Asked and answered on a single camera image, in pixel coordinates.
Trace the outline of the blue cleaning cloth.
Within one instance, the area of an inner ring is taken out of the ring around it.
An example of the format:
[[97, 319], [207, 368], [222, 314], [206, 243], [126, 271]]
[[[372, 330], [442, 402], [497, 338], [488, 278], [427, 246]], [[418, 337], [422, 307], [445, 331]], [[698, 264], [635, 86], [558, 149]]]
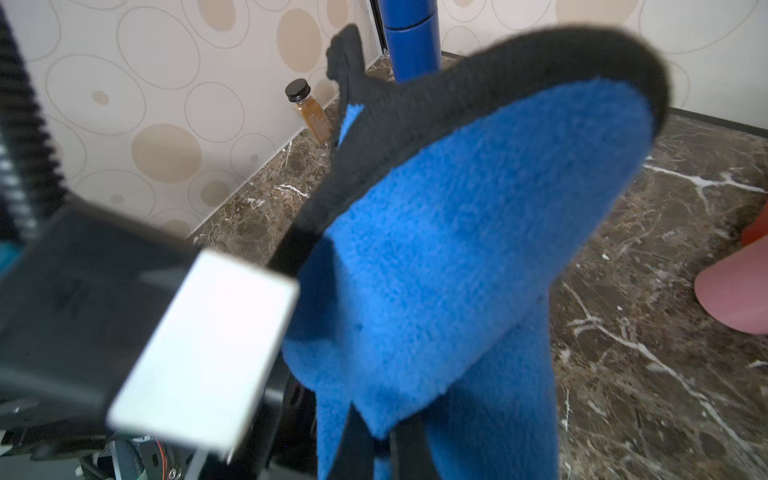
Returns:
[[414, 414], [440, 479], [557, 478], [549, 290], [666, 120], [662, 60], [584, 26], [404, 84], [367, 74], [355, 26], [327, 57], [331, 167], [269, 261], [300, 284], [282, 355], [316, 398], [318, 476], [354, 405], [374, 479]]

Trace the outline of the red thermos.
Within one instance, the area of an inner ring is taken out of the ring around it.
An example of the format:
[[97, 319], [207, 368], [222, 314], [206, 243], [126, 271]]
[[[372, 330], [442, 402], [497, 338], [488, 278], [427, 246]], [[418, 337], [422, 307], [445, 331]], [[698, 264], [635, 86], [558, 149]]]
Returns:
[[746, 247], [768, 235], [768, 203], [760, 214], [748, 225], [741, 234], [741, 245]]

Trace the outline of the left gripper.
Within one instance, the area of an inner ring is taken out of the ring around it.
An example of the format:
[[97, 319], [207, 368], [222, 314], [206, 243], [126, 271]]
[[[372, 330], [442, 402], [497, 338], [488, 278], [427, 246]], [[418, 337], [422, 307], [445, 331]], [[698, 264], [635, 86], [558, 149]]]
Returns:
[[282, 358], [267, 380], [261, 403], [232, 454], [206, 456], [199, 479], [315, 479], [315, 396]]

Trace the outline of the blue thermos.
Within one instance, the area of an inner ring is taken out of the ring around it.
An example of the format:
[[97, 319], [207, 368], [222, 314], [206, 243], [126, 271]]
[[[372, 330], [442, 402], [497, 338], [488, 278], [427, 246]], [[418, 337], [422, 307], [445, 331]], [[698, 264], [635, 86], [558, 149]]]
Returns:
[[441, 67], [436, 0], [378, 2], [395, 80], [405, 83]]

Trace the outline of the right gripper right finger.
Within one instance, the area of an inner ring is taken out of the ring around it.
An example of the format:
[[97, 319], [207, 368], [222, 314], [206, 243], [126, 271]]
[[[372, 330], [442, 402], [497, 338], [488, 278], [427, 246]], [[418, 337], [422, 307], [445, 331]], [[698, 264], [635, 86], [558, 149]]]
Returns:
[[419, 414], [399, 422], [390, 431], [389, 442], [393, 479], [440, 479]]

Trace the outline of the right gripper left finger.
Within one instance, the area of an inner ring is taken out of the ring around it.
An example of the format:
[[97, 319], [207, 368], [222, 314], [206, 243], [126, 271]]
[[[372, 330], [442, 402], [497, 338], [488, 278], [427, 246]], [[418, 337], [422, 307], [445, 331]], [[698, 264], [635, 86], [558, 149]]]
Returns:
[[328, 480], [373, 480], [375, 440], [361, 414], [352, 405]]

